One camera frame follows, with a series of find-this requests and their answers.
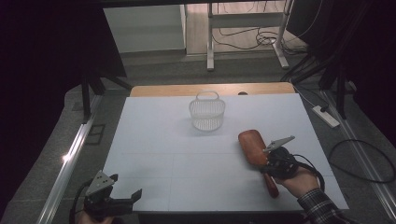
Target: white wall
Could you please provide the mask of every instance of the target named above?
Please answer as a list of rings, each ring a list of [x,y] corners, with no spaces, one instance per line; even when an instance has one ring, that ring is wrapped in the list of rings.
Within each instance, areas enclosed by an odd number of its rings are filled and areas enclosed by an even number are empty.
[[[184,49],[180,6],[104,9],[119,53]]]

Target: brown handle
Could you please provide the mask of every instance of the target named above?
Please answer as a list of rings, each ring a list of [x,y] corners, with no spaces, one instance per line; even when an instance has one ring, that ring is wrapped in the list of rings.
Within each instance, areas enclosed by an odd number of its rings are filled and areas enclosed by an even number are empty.
[[[279,190],[277,190],[277,186],[268,174],[263,174],[265,179],[265,184],[267,185],[268,192],[270,193],[271,197],[276,198],[279,195]]]

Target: white basket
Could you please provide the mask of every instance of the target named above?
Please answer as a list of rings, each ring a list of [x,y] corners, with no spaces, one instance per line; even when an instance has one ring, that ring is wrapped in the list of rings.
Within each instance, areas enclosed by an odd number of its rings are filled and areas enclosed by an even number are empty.
[[[198,96],[202,93],[212,92],[217,95],[216,99],[200,99]],[[219,128],[223,122],[225,110],[224,101],[220,100],[215,91],[200,91],[195,100],[190,103],[190,113],[192,125],[205,132],[214,131]]]

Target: plaid sleeve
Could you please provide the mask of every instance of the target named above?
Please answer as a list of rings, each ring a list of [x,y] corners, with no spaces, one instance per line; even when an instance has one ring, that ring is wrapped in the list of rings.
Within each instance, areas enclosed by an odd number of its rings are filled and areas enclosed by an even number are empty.
[[[355,224],[344,217],[332,200],[321,190],[313,189],[297,200],[309,219],[315,224]]]

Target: white tabletop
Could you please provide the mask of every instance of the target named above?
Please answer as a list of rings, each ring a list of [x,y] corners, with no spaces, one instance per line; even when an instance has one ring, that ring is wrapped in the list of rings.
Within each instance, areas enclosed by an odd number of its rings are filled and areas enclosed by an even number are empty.
[[[191,125],[195,97],[127,98],[104,168],[107,175],[119,174],[111,197],[143,189],[137,212],[301,211],[281,186],[271,198],[260,172],[246,161],[238,134],[255,129],[266,144],[294,135],[284,147],[311,160],[324,176],[326,193],[347,209],[298,94],[220,98],[224,122],[211,133]]]

